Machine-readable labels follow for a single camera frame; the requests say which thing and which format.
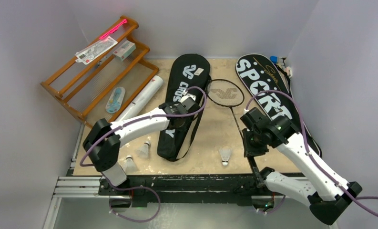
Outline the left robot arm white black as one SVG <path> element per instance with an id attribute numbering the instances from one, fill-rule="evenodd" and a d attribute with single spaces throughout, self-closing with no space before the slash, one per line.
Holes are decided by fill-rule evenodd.
<path id="1" fill-rule="evenodd" d="M 92 166 L 110 183 L 116 195 L 128 191 L 127 174 L 118 163 L 119 149 L 123 145 L 152 132 L 178 129 L 204 110 L 193 98 L 182 102 L 163 103 L 148 113 L 123 121 L 109 123 L 98 120 L 85 138 L 82 146 Z"/>

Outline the black CROSSWAY racket bag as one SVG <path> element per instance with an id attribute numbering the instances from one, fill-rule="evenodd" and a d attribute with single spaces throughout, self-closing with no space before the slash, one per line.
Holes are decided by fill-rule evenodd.
<path id="1" fill-rule="evenodd" d="M 203 112 L 199 112 L 198 109 L 206 100 L 204 94 L 210 81 L 210 63 L 205 57 L 190 53 L 183 54 L 174 61 L 170 70 L 163 108 L 168 114 L 197 113 L 170 119 L 169 127 L 161 131 L 159 135 L 158 156 L 171 162 L 178 161 L 180 159 L 178 154 L 192 124 L 194 124 L 194 128 L 189 144 L 194 141 L 203 115 Z"/>

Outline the white shuttlecock tube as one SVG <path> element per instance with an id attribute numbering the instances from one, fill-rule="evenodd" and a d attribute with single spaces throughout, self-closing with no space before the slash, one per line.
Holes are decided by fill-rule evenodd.
<path id="1" fill-rule="evenodd" d="M 136 117 L 148 102 L 154 97 L 163 85 L 163 79 L 155 75 L 149 83 L 138 93 L 125 110 L 115 119 L 115 121 L 123 121 Z"/>

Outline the black racket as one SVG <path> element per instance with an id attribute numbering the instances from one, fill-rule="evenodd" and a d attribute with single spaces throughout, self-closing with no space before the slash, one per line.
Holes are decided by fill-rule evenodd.
<path id="1" fill-rule="evenodd" d="M 206 93 L 208 98 L 221 107 L 228 107 L 232 113 L 232 116 L 234 118 L 237 130 L 241 137 L 242 144 L 244 143 L 244 136 L 242 133 L 242 130 L 239 127 L 238 120 L 236 118 L 236 115 L 234 114 L 233 108 L 241 105 L 244 100 L 245 96 L 242 90 L 232 81 L 226 80 L 226 79 L 214 79 L 211 80 L 210 83 L 207 86 Z M 256 165 L 256 161 L 254 157 L 247 157 L 248 163 L 250 165 L 250 168 L 252 170 L 255 184 L 257 188 L 263 188 L 265 187 L 265 183 L 263 181 L 263 178 L 260 174 L 260 170 Z"/>

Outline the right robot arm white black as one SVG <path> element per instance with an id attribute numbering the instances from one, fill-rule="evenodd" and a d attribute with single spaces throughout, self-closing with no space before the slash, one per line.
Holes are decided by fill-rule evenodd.
<path id="1" fill-rule="evenodd" d="M 358 182 L 344 179 L 309 147 L 287 116 L 270 120 L 257 108 L 252 108 L 244 110 L 240 119 L 245 125 L 242 130 L 244 157 L 251 167 L 258 193 L 272 191 L 295 199 L 326 225 L 333 225 L 361 193 L 362 186 Z M 307 181 L 285 176 L 270 167 L 259 170 L 255 157 L 265 155 L 269 146 L 292 161 Z"/>

